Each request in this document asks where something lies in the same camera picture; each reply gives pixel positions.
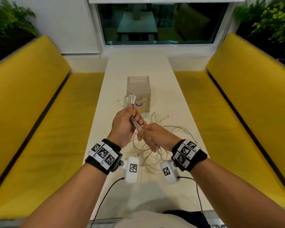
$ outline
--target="yellow seat back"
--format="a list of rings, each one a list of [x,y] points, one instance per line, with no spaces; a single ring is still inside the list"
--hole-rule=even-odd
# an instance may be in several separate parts
[[[206,67],[285,177],[285,66],[229,34]]]
[[[0,175],[69,71],[46,36],[0,62]]]

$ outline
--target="person's left hand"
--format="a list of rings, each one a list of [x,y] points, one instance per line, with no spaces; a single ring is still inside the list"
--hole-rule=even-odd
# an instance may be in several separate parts
[[[125,109],[119,111],[113,119],[112,129],[107,139],[114,142],[120,148],[128,145],[133,137],[135,126],[130,120],[131,116],[133,116],[135,121],[137,121],[141,126],[147,125],[147,122],[143,120],[141,114],[137,109],[133,108],[131,104],[128,104]]]

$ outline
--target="hand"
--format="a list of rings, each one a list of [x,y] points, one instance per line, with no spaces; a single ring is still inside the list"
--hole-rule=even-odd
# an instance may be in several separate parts
[[[167,151],[172,151],[173,147],[182,140],[156,123],[139,126],[137,131],[137,140],[143,139],[153,152],[156,152],[160,148],[159,146]]]
[[[125,109],[119,111],[113,119],[112,129],[107,139],[114,142],[120,148],[128,145],[133,137],[135,126],[130,120],[131,116],[133,116],[135,121],[141,126],[147,125],[147,122],[143,120],[141,114],[137,112],[137,109],[133,108],[131,104],[128,104]]]

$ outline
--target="metal screw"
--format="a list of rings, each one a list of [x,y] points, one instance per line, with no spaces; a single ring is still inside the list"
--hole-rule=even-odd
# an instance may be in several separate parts
[[[123,166],[123,161],[120,161],[120,162],[118,163],[118,166],[119,166],[119,167],[122,167],[122,166]]]

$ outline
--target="white sensor device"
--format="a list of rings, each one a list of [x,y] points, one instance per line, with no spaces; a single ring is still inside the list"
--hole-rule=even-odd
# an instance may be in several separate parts
[[[160,168],[162,169],[165,180],[168,184],[172,185],[179,181],[180,175],[178,174],[177,168],[174,166],[174,162],[172,160],[163,161],[160,164]]]
[[[137,157],[128,157],[125,161],[121,160],[118,166],[124,169],[126,183],[137,182],[139,168],[139,159]]]

